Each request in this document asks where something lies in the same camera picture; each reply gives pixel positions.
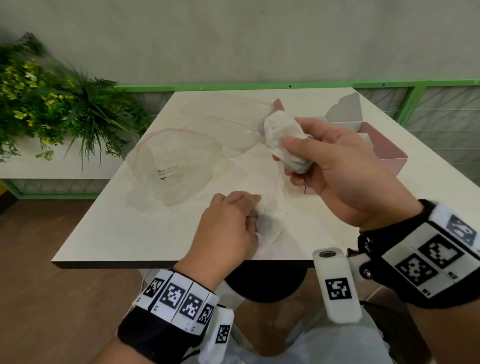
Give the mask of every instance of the wristband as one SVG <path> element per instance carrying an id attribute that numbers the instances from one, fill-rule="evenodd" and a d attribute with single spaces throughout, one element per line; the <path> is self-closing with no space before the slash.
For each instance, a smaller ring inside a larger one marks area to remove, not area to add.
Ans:
<path id="1" fill-rule="evenodd" d="M 218 297 L 192 279 L 160 270 L 133 302 L 118 337 L 154 363 L 180 362 L 200 345 Z"/>
<path id="2" fill-rule="evenodd" d="M 422 308 L 448 308 L 480 298 L 480 237 L 443 205 L 420 200 L 420 214 L 360 233 L 362 265 L 373 280 Z"/>

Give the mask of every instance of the hand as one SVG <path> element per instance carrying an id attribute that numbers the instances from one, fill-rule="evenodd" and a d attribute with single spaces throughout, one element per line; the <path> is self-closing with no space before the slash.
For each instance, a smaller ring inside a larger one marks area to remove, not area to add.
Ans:
<path id="1" fill-rule="evenodd" d="M 213 196 L 190 250 L 175 269 L 214 291 L 253 245 L 256 219 L 247 215 L 261 198 L 240 191 Z"/>
<path id="2" fill-rule="evenodd" d="M 305 174 L 287 169 L 285 174 L 295 186 L 314 189 L 340 220 L 365 231 L 422 211 L 421 203 L 380 164 L 357 133 L 320 119 L 296 120 L 313 138 L 285 136 L 282 144 L 290 153 L 315 163 Z"/>

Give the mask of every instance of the gray wall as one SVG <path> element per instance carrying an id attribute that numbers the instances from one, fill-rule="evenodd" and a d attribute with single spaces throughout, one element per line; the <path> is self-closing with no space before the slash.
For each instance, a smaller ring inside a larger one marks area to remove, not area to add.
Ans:
<path id="1" fill-rule="evenodd" d="M 478 0 L 1 0 L 0 38 L 123 84 L 480 76 Z"/>

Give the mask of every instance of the right hand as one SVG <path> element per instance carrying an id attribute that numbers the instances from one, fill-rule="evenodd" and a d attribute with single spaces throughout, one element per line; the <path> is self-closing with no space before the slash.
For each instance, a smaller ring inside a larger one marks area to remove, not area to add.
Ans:
<path id="1" fill-rule="evenodd" d="M 295 186 L 317 192 L 340 220 L 360 230 L 373 230 L 406 220 L 422 204 L 380 164 L 372 147 L 357 133 L 315 118 L 296 118 L 313 138 L 285 136 L 292 154 L 314 161 L 305 174 L 287 169 Z"/>

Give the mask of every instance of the metal screw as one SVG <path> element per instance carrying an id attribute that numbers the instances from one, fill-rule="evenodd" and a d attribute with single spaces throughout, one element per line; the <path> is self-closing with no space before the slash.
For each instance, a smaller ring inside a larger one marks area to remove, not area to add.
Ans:
<path id="1" fill-rule="evenodd" d="M 373 278 L 372 274 L 370 273 L 370 271 L 367 268 L 365 268 L 363 270 L 363 276 L 366 277 L 367 279 L 372 279 Z"/>
<path id="2" fill-rule="evenodd" d="M 336 253 L 334 251 L 331 251 L 331 250 L 325 250 L 324 252 L 321 252 L 319 254 L 319 256 L 321 256 L 322 258 L 331 258 L 335 255 L 336 255 Z"/>

